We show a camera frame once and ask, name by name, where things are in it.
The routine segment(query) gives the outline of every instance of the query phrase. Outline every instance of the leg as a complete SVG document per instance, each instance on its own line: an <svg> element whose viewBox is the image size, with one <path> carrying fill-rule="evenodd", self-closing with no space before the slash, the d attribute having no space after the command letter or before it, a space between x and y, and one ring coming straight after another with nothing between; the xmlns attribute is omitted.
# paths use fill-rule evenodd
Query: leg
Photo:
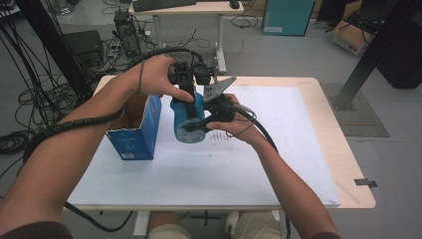
<svg viewBox="0 0 422 239"><path fill-rule="evenodd" d="M149 218L148 235L150 239L191 239L189 233L181 227L174 212L153 212Z"/></svg>
<svg viewBox="0 0 422 239"><path fill-rule="evenodd" d="M235 238L281 239L280 226L271 212L241 213L236 225Z"/></svg>
<svg viewBox="0 0 422 239"><path fill-rule="evenodd" d="M148 232L165 224L181 226L179 218L174 212L152 212L149 218Z"/></svg>

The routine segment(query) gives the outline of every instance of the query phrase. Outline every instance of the cardboard box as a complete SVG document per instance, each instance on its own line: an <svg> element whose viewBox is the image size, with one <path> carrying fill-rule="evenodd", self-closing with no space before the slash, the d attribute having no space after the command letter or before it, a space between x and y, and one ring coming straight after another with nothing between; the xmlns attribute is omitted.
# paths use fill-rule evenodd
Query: cardboard box
<svg viewBox="0 0 422 239"><path fill-rule="evenodd" d="M348 19L354 11L360 8L360 5L361 1L347 4L344 10L343 19ZM334 28L332 41L351 54L358 56L367 49L373 37L373 35L342 20Z"/></svg>
<svg viewBox="0 0 422 239"><path fill-rule="evenodd" d="M133 95L106 135L123 160L153 159L161 114L158 96Z"/></svg>

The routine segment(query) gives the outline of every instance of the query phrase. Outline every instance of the blue cardboard box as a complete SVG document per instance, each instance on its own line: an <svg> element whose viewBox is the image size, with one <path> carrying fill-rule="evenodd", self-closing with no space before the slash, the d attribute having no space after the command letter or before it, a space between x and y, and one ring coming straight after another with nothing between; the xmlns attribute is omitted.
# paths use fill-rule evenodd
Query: blue cardboard box
<svg viewBox="0 0 422 239"><path fill-rule="evenodd" d="M123 160L154 158L161 114L158 96L133 95L124 103L124 113L106 135Z"/></svg>

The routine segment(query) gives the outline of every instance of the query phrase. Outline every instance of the wrist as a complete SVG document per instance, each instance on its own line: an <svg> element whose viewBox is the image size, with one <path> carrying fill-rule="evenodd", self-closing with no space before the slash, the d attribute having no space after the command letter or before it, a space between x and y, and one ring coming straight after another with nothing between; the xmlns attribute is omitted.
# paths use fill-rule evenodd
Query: wrist
<svg viewBox="0 0 422 239"><path fill-rule="evenodd" d="M125 86L127 92L130 95L138 93L140 90L140 69L142 64L130 69L128 72L125 72L118 76L118 83Z"/></svg>

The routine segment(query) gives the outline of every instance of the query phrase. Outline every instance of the finger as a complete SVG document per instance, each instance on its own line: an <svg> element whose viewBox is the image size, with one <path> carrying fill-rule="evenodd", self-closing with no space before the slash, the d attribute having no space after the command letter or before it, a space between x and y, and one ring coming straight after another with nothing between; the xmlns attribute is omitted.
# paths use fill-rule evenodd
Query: finger
<svg viewBox="0 0 422 239"><path fill-rule="evenodd" d="M175 97L175 98L177 98L177 99L179 99L181 101L184 101L184 102L194 102L195 101L195 99L193 99L193 97L190 96L189 93L187 93L187 92L185 92L183 90L180 90L178 88L175 88L173 86L171 86L170 88L168 88L166 90L165 94L166 95L169 95L169 96L172 96L172 97Z"/></svg>

